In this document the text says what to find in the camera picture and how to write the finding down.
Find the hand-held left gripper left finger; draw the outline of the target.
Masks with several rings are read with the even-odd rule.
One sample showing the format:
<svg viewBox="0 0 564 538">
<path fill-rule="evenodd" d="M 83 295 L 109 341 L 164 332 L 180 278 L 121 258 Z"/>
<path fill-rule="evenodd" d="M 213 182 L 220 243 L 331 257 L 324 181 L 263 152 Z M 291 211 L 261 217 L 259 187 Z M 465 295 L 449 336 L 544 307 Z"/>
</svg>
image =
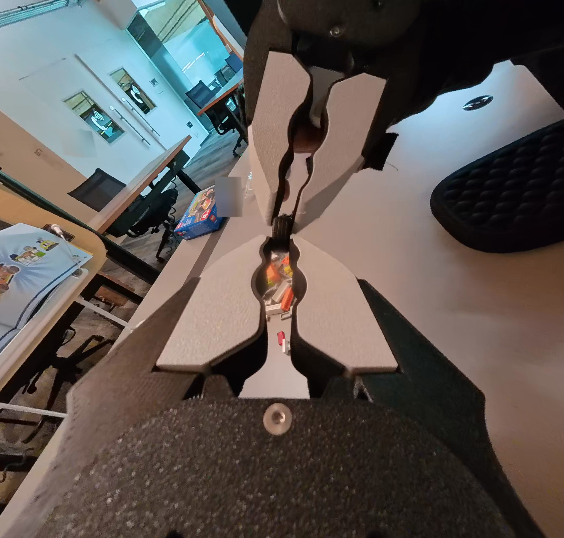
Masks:
<svg viewBox="0 0 564 538">
<path fill-rule="evenodd" d="M 169 372 L 224 376 L 232 391 L 265 363 L 264 303 L 257 276 L 267 237 L 254 237 L 216 260 L 198 279 L 157 367 Z"/>
</svg>

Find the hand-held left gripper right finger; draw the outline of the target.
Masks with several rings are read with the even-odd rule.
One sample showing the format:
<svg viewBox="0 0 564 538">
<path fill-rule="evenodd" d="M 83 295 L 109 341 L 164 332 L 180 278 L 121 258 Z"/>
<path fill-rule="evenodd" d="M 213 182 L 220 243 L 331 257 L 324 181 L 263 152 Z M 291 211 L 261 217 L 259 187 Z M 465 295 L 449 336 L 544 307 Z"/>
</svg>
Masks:
<svg viewBox="0 0 564 538">
<path fill-rule="evenodd" d="M 334 377 L 396 372 L 398 362 L 356 276 L 303 237 L 291 241 L 291 360 L 310 392 Z"/>
</svg>

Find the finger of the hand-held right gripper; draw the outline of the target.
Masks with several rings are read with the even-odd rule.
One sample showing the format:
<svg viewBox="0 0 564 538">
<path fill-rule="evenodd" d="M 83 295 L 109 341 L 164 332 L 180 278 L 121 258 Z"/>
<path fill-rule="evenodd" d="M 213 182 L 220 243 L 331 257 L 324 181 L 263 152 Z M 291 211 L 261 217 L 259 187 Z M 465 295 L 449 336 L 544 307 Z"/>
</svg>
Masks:
<svg viewBox="0 0 564 538">
<path fill-rule="evenodd" d="M 293 161 L 293 126 L 311 106 L 312 77 L 289 53 L 270 52 L 250 123 L 250 169 L 260 214 L 271 225 Z"/>
<path fill-rule="evenodd" d="M 333 202 L 363 161 L 367 139 L 386 80 L 366 73 L 335 82 L 325 106 L 326 133 L 313 154 L 312 171 L 296 209 L 302 230 Z"/>
</svg>

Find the small black lego piece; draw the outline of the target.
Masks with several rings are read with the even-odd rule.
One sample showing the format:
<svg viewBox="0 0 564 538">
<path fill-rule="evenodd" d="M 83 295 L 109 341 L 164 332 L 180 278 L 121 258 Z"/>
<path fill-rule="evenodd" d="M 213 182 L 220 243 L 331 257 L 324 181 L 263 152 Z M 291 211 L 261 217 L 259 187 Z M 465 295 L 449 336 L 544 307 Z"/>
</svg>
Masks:
<svg viewBox="0 0 564 538">
<path fill-rule="evenodd" d="M 275 246 L 284 248 L 289 246 L 293 229 L 292 215 L 282 214 L 274 218 L 271 238 Z"/>
</svg>

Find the person's right forearm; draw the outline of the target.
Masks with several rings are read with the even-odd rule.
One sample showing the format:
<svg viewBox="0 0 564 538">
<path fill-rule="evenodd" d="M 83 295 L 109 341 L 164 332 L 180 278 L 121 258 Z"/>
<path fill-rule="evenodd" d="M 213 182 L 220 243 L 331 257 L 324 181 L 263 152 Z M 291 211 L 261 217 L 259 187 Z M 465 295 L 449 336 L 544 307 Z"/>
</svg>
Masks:
<svg viewBox="0 0 564 538">
<path fill-rule="evenodd" d="M 493 65 L 526 67 L 563 107 L 563 0 L 425 0 L 425 40 L 409 101 L 388 126 L 447 92 L 477 85 Z"/>
</svg>

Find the blue lego box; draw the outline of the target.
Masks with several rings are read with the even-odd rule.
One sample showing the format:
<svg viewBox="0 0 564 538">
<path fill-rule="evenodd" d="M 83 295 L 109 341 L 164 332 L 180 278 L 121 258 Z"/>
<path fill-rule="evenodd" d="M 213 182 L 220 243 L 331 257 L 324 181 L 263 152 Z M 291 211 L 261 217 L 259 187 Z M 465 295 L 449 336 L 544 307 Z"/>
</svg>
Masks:
<svg viewBox="0 0 564 538">
<path fill-rule="evenodd" d="M 216 207 L 215 186 L 211 185 L 195 194 L 184 215 L 174 227 L 174 235 L 189 240 L 203 237 L 219 230 L 227 220 L 219 216 Z"/>
</svg>

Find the person's right hand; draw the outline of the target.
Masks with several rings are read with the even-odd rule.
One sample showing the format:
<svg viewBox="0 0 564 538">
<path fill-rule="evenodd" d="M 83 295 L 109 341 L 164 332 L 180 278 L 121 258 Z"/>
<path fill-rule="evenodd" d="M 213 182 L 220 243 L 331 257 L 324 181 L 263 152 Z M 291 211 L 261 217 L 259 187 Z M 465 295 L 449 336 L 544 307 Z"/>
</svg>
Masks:
<svg viewBox="0 0 564 538">
<path fill-rule="evenodd" d="M 292 134 L 292 149 L 296 154 L 313 154 L 324 140 L 323 130 L 309 120 L 299 123 Z"/>
</svg>

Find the long wooden desk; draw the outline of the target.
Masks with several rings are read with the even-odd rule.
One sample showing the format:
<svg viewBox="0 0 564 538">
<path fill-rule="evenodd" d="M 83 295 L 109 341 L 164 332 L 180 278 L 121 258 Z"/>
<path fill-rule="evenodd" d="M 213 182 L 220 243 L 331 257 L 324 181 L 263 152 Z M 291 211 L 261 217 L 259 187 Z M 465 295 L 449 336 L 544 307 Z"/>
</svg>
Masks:
<svg viewBox="0 0 564 538">
<path fill-rule="evenodd" d="M 211 99 L 198 114 L 206 115 L 215 132 L 220 136 L 229 132 L 238 133 L 239 138 L 232 149 L 232 154 L 240 157 L 237 150 L 243 142 L 248 143 L 243 79 Z"/>
</svg>

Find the black office chair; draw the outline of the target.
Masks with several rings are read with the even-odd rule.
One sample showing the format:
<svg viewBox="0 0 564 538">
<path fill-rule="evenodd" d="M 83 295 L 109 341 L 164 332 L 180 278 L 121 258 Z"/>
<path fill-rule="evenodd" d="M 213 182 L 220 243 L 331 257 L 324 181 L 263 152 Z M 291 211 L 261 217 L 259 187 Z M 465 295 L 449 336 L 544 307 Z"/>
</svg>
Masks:
<svg viewBox="0 0 564 538">
<path fill-rule="evenodd" d="M 157 206 L 157 198 L 175 178 L 172 167 L 169 164 L 146 185 L 126 185 L 96 168 L 68 196 L 95 211 L 95 216 L 85 222 L 89 229 L 106 237 L 121 238 L 131 234 L 132 227 Z"/>
</svg>

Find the open instruction booklet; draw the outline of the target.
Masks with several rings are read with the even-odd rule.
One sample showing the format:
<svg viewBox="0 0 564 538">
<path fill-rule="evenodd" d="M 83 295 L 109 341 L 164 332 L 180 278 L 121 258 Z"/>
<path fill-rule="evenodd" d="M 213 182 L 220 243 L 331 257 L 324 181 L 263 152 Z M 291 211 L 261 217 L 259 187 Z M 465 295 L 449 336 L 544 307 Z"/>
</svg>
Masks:
<svg viewBox="0 0 564 538">
<path fill-rule="evenodd" d="M 92 258 L 90 252 L 31 225 L 1 230 L 1 351 L 46 298 Z"/>
</svg>

